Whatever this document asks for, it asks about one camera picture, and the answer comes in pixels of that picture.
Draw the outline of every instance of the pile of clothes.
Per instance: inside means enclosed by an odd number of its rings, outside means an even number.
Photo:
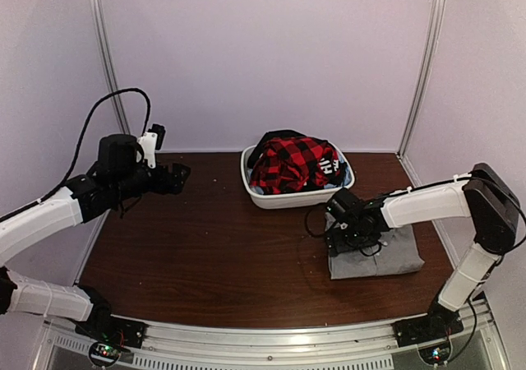
[[[267,132],[247,167],[251,189],[262,195],[317,191],[351,182],[350,167],[327,140],[294,130]]]

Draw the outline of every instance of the blue fabric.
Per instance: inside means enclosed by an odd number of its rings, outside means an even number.
[[[341,155],[340,153],[338,153],[338,159],[341,163],[345,163],[345,159],[344,159],[344,156]],[[252,174],[252,169],[248,169],[247,170],[247,176],[250,178]],[[349,185],[351,183],[351,168],[350,166],[348,165],[348,163],[345,164],[345,179],[344,181],[342,182],[342,184],[340,186],[337,186],[337,185],[334,185],[332,183],[329,183],[327,185],[325,185],[323,188],[324,189],[333,189],[335,187],[344,187],[345,185]],[[264,195],[265,193],[263,193],[263,189],[261,189],[260,187],[250,187],[250,189],[252,191],[254,191],[255,193],[259,194],[259,195]]]

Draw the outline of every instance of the vertical metal post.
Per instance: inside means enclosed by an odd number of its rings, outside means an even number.
[[[414,132],[414,127],[417,122],[418,113],[422,107],[427,82],[431,74],[431,64],[435,56],[436,45],[438,44],[438,37],[441,32],[442,18],[444,17],[445,0],[433,0],[431,6],[431,16],[429,18],[429,28],[427,30],[426,48],[422,58],[422,65],[420,67],[420,74],[418,76],[417,88],[413,97],[413,104],[411,112],[409,113],[408,121],[405,126],[404,136],[398,150],[400,159],[404,159],[408,149],[409,141]]]
[[[100,56],[103,63],[104,76],[106,78],[106,85],[108,86],[109,92],[114,92],[115,90],[118,90],[118,84],[117,77],[115,76],[115,69],[113,67],[112,56],[109,51],[108,35],[106,34],[106,26],[104,24],[102,3],[100,0],[90,0],[90,3],[91,11],[93,12],[93,20],[95,22],[95,32],[97,34]],[[121,132],[130,134],[130,125],[128,124],[126,114],[122,106],[121,96],[117,95],[113,97],[112,103]]]

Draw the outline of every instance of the metal vent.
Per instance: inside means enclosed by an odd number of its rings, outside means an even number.
[[[55,345],[61,348],[69,349],[70,351],[77,352],[79,354],[88,354],[90,345],[85,341],[78,340],[69,335],[57,335],[55,339]]]
[[[152,358],[146,355],[143,356],[141,354],[135,355],[135,358],[133,359],[133,367],[145,370],[238,370],[241,368],[239,366],[229,365],[223,365],[221,367],[210,366],[206,363],[185,364],[177,360]],[[272,368],[274,368],[275,370],[394,370],[393,359],[391,358],[391,355],[383,355],[377,358],[369,358],[362,360],[353,360],[329,366],[273,366]]]

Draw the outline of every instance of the robotic arm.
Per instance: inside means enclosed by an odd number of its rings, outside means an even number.
[[[190,169],[181,164],[168,169],[155,161],[164,133],[164,127],[153,125],[138,139],[125,134],[103,138],[99,157],[87,174],[67,180],[49,199],[0,219],[0,314],[31,312],[80,322],[91,318],[93,327],[85,328],[104,330],[111,308],[93,289],[32,280],[5,264],[51,234],[89,222],[107,210],[120,208],[123,215],[129,208],[123,205],[127,199],[140,199],[147,192],[180,193]]]
[[[487,164],[453,180],[396,191],[362,201],[343,189],[327,202],[336,222],[326,241],[331,256],[379,244],[382,232],[426,220],[471,217],[476,229],[452,276],[437,294],[425,317],[394,324],[399,346],[419,344],[446,336],[458,318],[457,311],[483,284],[514,245],[519,220],[519,200]]]

